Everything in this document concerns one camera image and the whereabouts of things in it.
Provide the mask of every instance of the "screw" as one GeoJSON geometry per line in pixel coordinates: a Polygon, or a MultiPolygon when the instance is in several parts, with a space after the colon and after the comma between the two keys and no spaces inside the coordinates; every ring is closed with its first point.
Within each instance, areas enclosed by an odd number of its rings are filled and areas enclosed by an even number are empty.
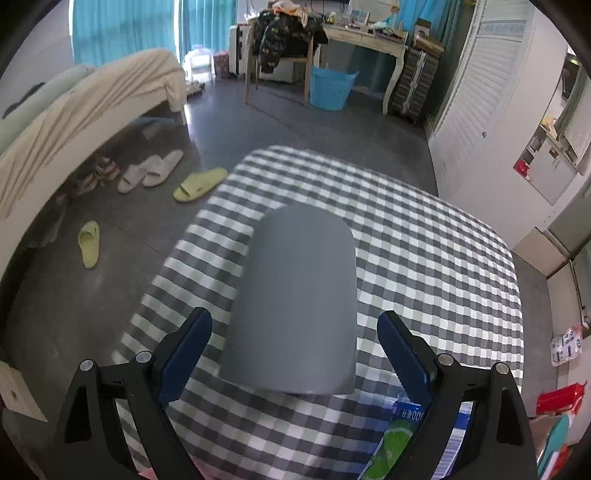
{"type": "Polygon", "coordinates": [[[139,364],[146,364],[150,361],[151,358],[152,358],[152,354],[150,352],[148,352],[147,350],[144,350],[143,352],[140,352],[135,356],[135,360],[139,364]]]}
{"type": "Polygon", "coordinates": [[[439,361],[440,364],[449,367],[455,360],[448,353],[442,353],[437,357],[437,361],[439,361]]]}
{"type": "Polygon", "coordinates": [[[498,363],[495,368],[501,375],[509,373],[509,367],[506,364],[498,363]]]}
{"type": "Polygon", "coordinates": [[[83,372],[88,372],[88,370],[90,370],[93,366],[95,366],[95,364],[92,360],[84,360],[80,364],[80,370],[82,370],[83,372]]]}

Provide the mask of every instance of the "yellow-green slipper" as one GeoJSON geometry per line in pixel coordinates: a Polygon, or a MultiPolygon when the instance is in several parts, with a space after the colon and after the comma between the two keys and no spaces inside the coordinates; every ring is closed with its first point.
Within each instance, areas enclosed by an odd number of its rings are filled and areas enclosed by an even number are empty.
{"type": "Polygon", "coordinates": [[[174,199],[177,202],[191,202],[198,199],[215,188],[227,176],[228,172],[224,168],[214,168],[201,173],[193,172],[174,191],[174,199]]]}
{"type": "Polygon", "coordinates": [[[78,245],[82,250],[82,262],[86,268],[92,268],[99,261],[99,224],[86,222],[78,233],[78,245]]]}

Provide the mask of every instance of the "red bag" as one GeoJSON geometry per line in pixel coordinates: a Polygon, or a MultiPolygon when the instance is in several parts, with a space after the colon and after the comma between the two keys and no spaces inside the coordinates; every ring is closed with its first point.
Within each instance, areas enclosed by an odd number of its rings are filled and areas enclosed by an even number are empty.
{"type": "Polygon", "coordinates": [[[574,383],[553,392],[542,393],[535,404],[535,414],[543,415],[544,413],[572,410],[572,413],[576,415],[585,395],[585,385],[587,382],[584,385],[574,383]]]}

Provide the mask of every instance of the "picture frame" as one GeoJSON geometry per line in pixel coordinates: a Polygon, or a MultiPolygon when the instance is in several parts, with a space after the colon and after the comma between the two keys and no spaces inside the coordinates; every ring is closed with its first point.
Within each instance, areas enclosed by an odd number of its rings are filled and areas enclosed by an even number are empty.
{"type": "Polygon", "coordinates": [[[369,12],[365,10],[351,10],[349,21],[352,24],[367,25],[369,22],[369,12]]]}

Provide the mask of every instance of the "white slipper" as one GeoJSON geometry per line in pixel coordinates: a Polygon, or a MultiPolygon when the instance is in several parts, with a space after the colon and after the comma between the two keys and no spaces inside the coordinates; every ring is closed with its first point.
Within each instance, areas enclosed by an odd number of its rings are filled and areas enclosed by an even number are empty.
{"type": "Polygon", "coordinates": [[[172,152],[164,158],[152,163],[142,181],[142,185],[144,187],[156,187],[161,183],[164,183],[170,175],[170,172],[172,172],[178,165],[178,162],[181,161],[181,158],[183,158],[182,150],[172,150],[172,152]]]}
{"type": "Polygon", "coordinates": [[[131,192],[131,190],[136,188],[138,183],[140,183],[146,176],[150,167],[158,161],[162,161],[162,158],[158,155],[150,155],[139,165],[130,165],[121,177],[121,180],[117,185],[117,191],[119,193],[131,192]]]}

